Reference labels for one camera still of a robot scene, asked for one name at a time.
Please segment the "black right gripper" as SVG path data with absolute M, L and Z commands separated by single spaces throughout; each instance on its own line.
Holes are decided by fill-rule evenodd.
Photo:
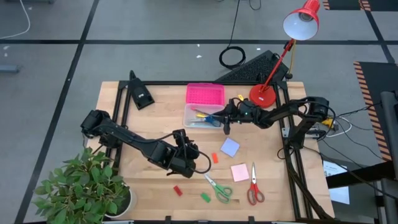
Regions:
M 222 114 L 213 113 L 214 119 L 217 122 L 224 124 L 223 131 L 225 134 L 230 134 L 231 119 L 236 117 L 237 109 L 238 108 L 234 103 L 234 98 L 232 98 L 229 99 L 228 104 L 224 108 L 224 116 Z

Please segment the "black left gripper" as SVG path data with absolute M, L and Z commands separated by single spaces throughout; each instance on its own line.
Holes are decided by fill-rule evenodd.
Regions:
M 177 152 L 171 160 L 171 172 L 167 176 L 178 174 L 191 178 L 195 168 L 194 161 L 199 157 L 198 146 L 187 137 L 184 129 L 175 130 L 172 134 L 177 143 Z

